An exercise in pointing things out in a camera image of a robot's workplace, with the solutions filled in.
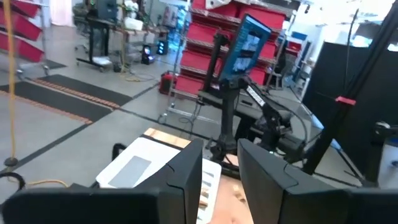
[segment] blue screen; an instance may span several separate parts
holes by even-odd
[[[231,80],[238,76],[249,75],[270,35],[270,28],[246,15],[238,30],[235,43],[229,48],[219,80]]]

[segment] caster wheel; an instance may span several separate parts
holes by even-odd
[[[159,116],[159,118],[157,118],[157,122],[159,122],[159,124],[165,124],[166,119],[167,119],[167,113],[164,113],[164,114],[161,114]]]
[[[398,161],[392,161],[391,165],[395,168],[398,168]]]
[[[45,75],[49,75],[50,68],[46,65],[43,66]]]

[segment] red shelving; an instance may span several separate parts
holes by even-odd
[[[192,67],[198,70],[206,71],[210,63],[210,56],[192,52],[190,50],[184,50],[180,64],[186,67]],[[219,59],[216,64],[215,73],[218,74],[221,66],[221,60]]]
[[[266,69],[275,63],[275,40],[282,30],[282,24],[287,14],[284,11],[267,9],[267,6],[258,4],[245,4],[242,1],[231,1],[225,6],[216,9],[206,9],[205,0],[193,0],[192,23],[186,35],[187,46],[180,62],[180,75],[177,79],[176,89],[185,93],[196,95],[203,85],[208,64],[213,50],[213,38],[217,32],[227,34],[232,40],[236,29],[246,13],[259,19],[272,29],[272,34],[267,44],[263,47],[256,67],[251,71],[250,77],[258,84],[263,85],[266,78]],[[227,47],[221,49],[220,59],[217,62],[216,77],[222,66],[222,58],[228,52]]]
[[[2,9],[2,0],[0,0],[0,8]],[[35,4],[30,4],[28,2],[20,2],[12,0],[11,8],[14,12],[17,12],[23,16],[34,18],[40,9],[40,6]]]
[[[193,40],[212,43],[218,27],[206,26],[192,22],[189,26],[186,37]]]
[[[177,79],[175,89],[192,95],[197,95],[202,86],[203,80],[180,75]]]
[[[245,14],[255,17],[270,28],[281,29],[285,21],[285,14],[268,10],[261,6],[242,4],[239,18],[242,19]]]
[[[217,7],[215,9],[206,9],[206,0],[194,0],[192,8],[207,10],[209,12],[217,13],[223,16],[236,17],[238,15],[238,3],[231,2],[225,6]]]
[[[14,38],[14,44],[18,55],[30,60],[32,62],[40,62],[44,55],[44,52],[19,38]],[[8,49],[8,37],[6,34],[0,33],[0,49]]]
[[[36,41],[39,38],[42,29],[29,22],[29,20],[16,13],[12,12],[12,22],[15,35],[20,37]],[[6,20],[4,17],[4,11],[0,10],[0,29],[7,32],[6,30]]]

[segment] black pole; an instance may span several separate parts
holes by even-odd
[[[203,91],[208,91],[213,81],[213,74],[216,68],[218,57],[220,56],[221,46],[225,45],[228,39],[223,34],[216,34],[214,36],[214,47],[211,52],[209,67],[207,68],[205,82],[203,83]]]
[[[346,93],[342,95],[343,98],[355,100],[358,93],[361,91],[364,84],[367,82],[370,75],[377,75],[373,72],[374,66],[380,59],[383,51],[387,49],[390,38],[393,32],[398,27],[398,1],[395,1],[381,24],[380,30],[369,46],[370,54],[364,61],[360,72],[350,82]],[[316,141],[313,150],[306,155],[307,162],[303,166],[303,171],[312,175],[319,165],[323,155],[329,148],[333,138],[338,134],[338,131],[343,124],[352,105],[347,103],[337,103],[337,111],[333,119],[328,123],[322,131],[320,138]]]

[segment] red fire extinguisher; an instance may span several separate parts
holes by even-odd
[[[165,95],[169,94],[170,88],[172,87],[172,79],[173,79],[173,72],[171,71],[167,71],[161,75],[159,93]],[[175,85],[176,82],[177,82],[177,76],[174,77],[173,85]]]

